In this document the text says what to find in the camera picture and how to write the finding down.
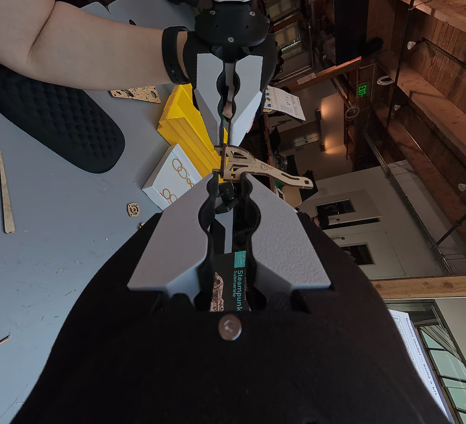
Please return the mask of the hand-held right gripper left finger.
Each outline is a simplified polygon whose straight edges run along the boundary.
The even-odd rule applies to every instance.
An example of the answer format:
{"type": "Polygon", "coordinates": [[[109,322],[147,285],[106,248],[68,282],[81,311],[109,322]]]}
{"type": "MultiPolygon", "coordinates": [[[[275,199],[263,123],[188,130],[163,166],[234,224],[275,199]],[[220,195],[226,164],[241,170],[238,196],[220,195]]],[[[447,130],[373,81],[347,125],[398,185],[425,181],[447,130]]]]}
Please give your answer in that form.
{"type": "Polygon", "coordinates": [[[197,310],[213,297],[213,238],[218,173],[211,173],[167,207],[127,284],[131,291],[185,294],[197,310]]]}

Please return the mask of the person's left forearm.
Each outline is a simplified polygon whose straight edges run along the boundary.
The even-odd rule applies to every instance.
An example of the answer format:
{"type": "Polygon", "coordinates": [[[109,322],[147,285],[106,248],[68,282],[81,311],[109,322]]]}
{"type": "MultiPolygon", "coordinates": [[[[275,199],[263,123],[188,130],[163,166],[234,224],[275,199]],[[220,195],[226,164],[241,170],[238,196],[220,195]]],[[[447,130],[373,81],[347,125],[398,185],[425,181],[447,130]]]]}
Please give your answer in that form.
{"type": "Polygon", "coordinates": [[[0,0],[1,65],[86,90],[170,82],[162,31],[98,17],[55,0],[0,0]]]}

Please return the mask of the black wristband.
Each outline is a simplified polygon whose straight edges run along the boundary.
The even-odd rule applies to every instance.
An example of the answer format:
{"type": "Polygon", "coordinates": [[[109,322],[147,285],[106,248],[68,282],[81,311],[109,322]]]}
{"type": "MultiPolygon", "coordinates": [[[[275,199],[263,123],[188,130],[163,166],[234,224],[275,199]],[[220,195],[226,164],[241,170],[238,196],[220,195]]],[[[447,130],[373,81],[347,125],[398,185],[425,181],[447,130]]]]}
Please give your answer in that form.
{"type": "Polygon", "coordinates": [[[171,26],[163,30],[161,50],[164,66],[170,81],[174,84],[188,84],[189,79],[184,75],[178,61],[177,39],[179,32],[188,32],[185,26],[171,26]]]}

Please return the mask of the black model kit box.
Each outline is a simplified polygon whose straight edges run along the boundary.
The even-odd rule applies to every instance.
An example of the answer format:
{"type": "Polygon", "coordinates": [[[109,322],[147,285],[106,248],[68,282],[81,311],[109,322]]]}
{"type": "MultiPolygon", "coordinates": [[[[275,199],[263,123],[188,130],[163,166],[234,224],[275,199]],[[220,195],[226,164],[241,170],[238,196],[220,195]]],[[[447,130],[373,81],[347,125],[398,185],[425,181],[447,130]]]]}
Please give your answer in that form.
{"type": "Polygon", "coordinates": [[[249,312],[246,251],[215,255],[213,267],[214,285],[210,312],[249,312]]]}

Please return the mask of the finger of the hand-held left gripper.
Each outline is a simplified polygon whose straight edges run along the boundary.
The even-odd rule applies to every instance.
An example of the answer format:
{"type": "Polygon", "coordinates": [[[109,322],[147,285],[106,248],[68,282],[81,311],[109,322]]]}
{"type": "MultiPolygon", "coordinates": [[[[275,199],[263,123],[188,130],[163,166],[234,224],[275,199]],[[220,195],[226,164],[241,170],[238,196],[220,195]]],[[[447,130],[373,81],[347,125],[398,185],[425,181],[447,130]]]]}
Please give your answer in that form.
{"type": "Polygon", "coordinates": [[[224,141],[221,93],[224,74],[221,59],[212,53],[198,54],[195,99],[213,146],[221,146],[224,141]]]}
{"type": "Polygon", "coordinates": [[[259,55],[248,55],[235,63],[235,92],[229,124],[229,145],[239,146],[253,123],[262,98],[262,64],[263,57],[259,55]]]}

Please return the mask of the long wooden stick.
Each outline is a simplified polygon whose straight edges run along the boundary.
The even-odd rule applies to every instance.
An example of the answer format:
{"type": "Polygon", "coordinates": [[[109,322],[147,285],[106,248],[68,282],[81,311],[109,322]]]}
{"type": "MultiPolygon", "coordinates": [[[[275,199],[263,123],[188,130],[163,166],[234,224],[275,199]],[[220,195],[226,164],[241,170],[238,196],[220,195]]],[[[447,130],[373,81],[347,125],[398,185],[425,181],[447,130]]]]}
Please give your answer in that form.
{"type": "Polygon", "coordinates": [[[8,182],[3,162],[3,155],[0,152],[0,184],[1,184],[1,203],[3,212],[4,232],[6,234],[15,232],[15,223],[13,218],[13,211],[10,202],[8,182]]]}

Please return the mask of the large white instruction sheet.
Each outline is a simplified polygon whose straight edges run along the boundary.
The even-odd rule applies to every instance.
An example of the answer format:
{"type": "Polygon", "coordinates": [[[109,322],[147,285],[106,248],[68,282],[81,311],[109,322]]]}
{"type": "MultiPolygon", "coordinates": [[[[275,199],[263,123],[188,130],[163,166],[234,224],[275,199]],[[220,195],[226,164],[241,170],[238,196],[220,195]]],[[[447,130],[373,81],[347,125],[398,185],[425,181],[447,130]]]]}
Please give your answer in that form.
{"type": "Polygon", "coordinates": [[[446,416],[448,423],[454,423],[451,412],[446,406],[443,394],[439,389],[439,384],[434,377],[428,357],[424,352],[421,340],[419,339],[409,315],[407,313],[391,309],[389,309],[389,312],[398,328],[399,334],[404,341],[405,348],[411,358],[411,362],[421,378],[423,385],[446,416]]]}

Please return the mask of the black textured mat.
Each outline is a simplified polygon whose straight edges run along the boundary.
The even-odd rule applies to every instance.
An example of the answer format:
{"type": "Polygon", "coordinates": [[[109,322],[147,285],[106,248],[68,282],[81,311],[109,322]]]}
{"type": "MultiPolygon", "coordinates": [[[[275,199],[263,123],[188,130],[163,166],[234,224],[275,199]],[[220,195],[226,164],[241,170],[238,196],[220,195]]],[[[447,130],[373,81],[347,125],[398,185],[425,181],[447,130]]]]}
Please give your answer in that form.
{"type": "Polygon", "coordinates": [[[125,150],[114,120],[83,90],[45,83],[0,66],[0,112],[77,168],[109,171],[125,150]]]}

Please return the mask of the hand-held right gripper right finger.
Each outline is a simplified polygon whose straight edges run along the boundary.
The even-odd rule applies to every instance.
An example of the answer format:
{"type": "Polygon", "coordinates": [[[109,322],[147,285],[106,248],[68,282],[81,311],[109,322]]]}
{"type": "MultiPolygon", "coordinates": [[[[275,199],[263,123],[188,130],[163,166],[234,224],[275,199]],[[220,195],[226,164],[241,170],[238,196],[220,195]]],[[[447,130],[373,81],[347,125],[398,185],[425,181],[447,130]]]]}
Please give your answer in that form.
{"type": "Polygon", "coordinates": [[[264,310],[272,298],[297,290],[328,289],[327,275],[298,213],[250,173],[241,176],[246,239],[247,299],[264,310]]]}

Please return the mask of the hanging printed paper sheet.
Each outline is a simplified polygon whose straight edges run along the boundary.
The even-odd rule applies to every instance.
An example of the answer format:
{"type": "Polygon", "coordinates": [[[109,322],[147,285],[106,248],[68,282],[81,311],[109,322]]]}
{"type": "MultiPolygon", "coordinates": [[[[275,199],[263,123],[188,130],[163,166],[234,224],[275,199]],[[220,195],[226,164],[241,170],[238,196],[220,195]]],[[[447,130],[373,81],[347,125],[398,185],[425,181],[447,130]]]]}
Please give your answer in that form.
{"type": "Polygon", "coordinates": [[[306,120],[299,97],[272,86],[265,90],[264,111],[280,112],[301,122],[306,120]]]}

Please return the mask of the yellow plastic bin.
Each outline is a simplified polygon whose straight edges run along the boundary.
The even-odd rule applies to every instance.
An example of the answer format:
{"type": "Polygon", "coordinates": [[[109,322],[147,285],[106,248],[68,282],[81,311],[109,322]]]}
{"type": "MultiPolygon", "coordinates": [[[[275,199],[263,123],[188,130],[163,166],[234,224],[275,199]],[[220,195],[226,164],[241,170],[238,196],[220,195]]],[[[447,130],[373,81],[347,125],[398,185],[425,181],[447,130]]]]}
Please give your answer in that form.
{"type": "Polygon", "coordinates": [[[220,155],[214,150],[201,114],[193,104],[191,84],[174,87],[157,130],[169,145],[181,146],[202,178],[220,168],[220,155]]]}

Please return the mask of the wooden part sheet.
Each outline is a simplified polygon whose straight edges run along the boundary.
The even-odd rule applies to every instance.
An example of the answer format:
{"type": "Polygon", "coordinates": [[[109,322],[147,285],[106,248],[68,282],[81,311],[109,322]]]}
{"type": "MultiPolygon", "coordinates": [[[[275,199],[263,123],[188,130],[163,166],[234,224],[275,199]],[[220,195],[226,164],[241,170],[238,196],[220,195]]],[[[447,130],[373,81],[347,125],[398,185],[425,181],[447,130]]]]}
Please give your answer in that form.
{"type": "Polygon", "coordinates": [[[110,90],[109,93],[113,98],[161,104],[161,100],[155,86],[110,90]]]}

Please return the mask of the long curved wooden model part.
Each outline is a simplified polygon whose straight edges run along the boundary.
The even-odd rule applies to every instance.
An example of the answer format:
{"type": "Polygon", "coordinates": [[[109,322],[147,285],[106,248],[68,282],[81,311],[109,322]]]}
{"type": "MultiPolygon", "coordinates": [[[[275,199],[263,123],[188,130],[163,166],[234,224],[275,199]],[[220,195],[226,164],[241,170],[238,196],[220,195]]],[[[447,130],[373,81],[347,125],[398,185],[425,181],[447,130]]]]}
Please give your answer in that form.
{"type": "Polygon", "coordinates": [[[220,169],[218,173],[225,181],[239,182],[242,174],[260,175],[272,178],[282,184],[294,188],[311,190],[314,188],[310,178],[303,176],[292,176],[266,164],[241,147],[228,144],[215,146],[214,150],[220,155],[220,169]]]}

